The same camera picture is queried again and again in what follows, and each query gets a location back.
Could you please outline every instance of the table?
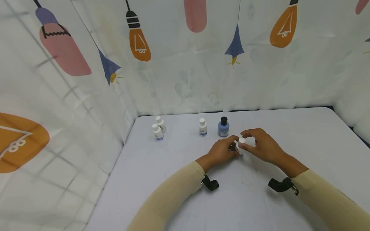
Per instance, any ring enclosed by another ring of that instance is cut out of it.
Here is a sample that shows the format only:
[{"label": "table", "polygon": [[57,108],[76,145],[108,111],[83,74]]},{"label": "table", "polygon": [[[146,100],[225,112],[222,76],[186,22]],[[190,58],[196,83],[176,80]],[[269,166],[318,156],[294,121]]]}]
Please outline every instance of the table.
[{"label": "table", "polygon": [[[135,121],[85,230],[126,230],[152,191],[220,139],[217,124],[222,116],[228,117],[231,135],[265,129],[287,153],[370,213],[370,150],[328,108],[167,115],[162,117],[167,125],[162,142],[151,130],[155,117],[144,116]],[[208,124],[206,137],[198,134],[199,118]],[[254,144],[254,139],[247,143]],[[213,192],[202,187],[190,196],[171,218],[168,230],[327,230],[291,190],[270,189],[271,178],[281,181],[286,176],[252,155],[207,175],[220,187]]]}]

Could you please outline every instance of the white bottle cap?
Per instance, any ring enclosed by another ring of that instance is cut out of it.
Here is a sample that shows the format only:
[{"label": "white bottle cap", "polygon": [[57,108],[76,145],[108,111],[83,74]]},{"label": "white bottle cap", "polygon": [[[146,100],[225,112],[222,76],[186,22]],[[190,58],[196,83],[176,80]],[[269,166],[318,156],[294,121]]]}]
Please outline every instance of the white bottle cap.
[{"label": "white bottle cap", "polygon": [[204,118],[199,119],[199,125],[203,126],[206,124],[206,120]]},{"label": "white bottle cap", "polygon": [[152,128],[153,128],[153,131],[157,131],[158,130],[158,125],[155,123],[152,125]]},{"label": "white bottle cap", "polygon": [[240,137],[238,141],[238,145],[242,143],[245,143],[245,139],[243,137]]},{"label": "white bottle cap", "polygon": [[157,116],[155,119],[157,120],[157,123],[162,122],[162,118],[160,116]]}]

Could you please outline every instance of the curtain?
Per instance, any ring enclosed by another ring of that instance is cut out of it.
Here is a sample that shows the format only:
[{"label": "curtain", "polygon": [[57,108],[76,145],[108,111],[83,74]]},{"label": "curtain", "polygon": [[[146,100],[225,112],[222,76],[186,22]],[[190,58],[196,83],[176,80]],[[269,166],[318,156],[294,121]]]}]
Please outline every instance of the curtain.
[{"label": "curtain", "polygon": [[2,0],[0,28],[0,230],[81,231],[137,117],[118,57],[70,1]]},{"label": "curtain", "polygon": [[73,3],[140,115],[334,105],[370,141],[366,0]]},{"label": "curtain", "polygon": [[370,6],[0,1],[0,230],[81,231],[141,115],[334,106],[370,142]]}]

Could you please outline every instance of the blue bottle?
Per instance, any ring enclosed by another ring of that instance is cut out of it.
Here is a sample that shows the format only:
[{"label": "blue bottle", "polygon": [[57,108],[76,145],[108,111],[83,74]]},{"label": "blue bottle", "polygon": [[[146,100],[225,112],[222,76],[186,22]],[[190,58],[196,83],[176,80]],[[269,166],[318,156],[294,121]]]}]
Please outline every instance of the blue bottle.
[{"label": "blue bottle", "polygon": [[228,118],[225,116],[221,117],[221,121],[218,123],[218,135],[227,137],[229,135],[229,128]]}]

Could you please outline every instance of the beige sleeve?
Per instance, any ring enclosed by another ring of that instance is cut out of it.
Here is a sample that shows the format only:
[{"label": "beige sleeve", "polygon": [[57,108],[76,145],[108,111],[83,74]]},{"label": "beige sleeve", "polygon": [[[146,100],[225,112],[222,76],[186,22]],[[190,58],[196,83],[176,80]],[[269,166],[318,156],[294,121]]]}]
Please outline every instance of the beige sleeve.
[{"label": "beige sleeve", "polygon": [[370,215],[329,182],[311,170],[292,179],[298,197],[310,207],[330,230],[369,230]]},{"label": "beige sleeve", "polygon": [[128,231],[162,231],[177,208],[195,193],[204,179],[202,167],[195,161],[165,180],[141,206]]}]

